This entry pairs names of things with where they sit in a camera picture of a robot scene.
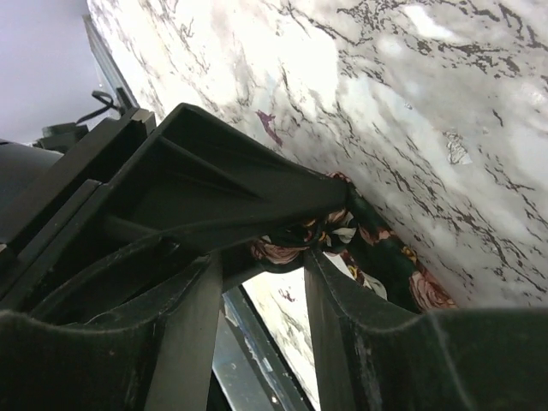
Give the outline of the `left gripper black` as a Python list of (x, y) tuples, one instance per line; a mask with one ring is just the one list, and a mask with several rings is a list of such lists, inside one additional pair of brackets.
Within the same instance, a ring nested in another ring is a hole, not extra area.
[[(3, 142), (1, 294), (21, 280), (77, 210), (107, 182), (156, 127), (133, 108), (105, 119), (67, 153)], [(168, 231), (124, 244), (97, 241), (66, 253), (39, 281), (25, 314), (47, 325), (85, 324), (145, 294), (195, 263), (218, 259), (223, 290), (276, 269), (252, 250), (253, 238), (222, 230)]]

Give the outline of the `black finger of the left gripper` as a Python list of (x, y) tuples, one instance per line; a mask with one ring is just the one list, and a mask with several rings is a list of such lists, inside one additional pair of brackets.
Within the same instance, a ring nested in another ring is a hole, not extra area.
[(348, 192), (191, 104), (177, 105), (128, 167), (103, 223), (117, 240), (224, 228), (259, 236), (337, 211)]

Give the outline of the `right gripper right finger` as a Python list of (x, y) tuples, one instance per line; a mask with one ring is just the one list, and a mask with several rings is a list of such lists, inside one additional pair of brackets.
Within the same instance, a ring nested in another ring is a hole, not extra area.
[(322, 409), (546, 409), (544, 308), (414, 314), (321, 252), (307, 252), (304, 268)]

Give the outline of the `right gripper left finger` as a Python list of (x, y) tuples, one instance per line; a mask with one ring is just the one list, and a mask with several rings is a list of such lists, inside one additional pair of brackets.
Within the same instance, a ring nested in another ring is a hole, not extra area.
[(205, 409), (222, 283), (209, 254), (83, 325), (2, 311), (2, 409)]

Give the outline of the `dark floral rose tie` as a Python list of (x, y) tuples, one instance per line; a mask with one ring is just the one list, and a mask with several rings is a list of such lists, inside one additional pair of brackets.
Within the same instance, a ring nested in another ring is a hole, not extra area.
[(304, 263), (304, 252), (318, 247), (339, 256), (349, 276), (361, 287), (412, 313), (455, 308), (456, 303), (355, 185), (342, 173), (331, 178), (346, 183), (345, 206), (250, 242), (252, 256), (271, 273), (287, 273)]

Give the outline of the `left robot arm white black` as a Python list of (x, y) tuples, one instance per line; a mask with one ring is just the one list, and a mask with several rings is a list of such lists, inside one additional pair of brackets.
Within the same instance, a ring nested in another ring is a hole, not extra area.
[(66, 153), (1, 145), (1, 306), (87, 321), (197, 258), (343, 207), (346, 184), (179, 104), (133, 109)]

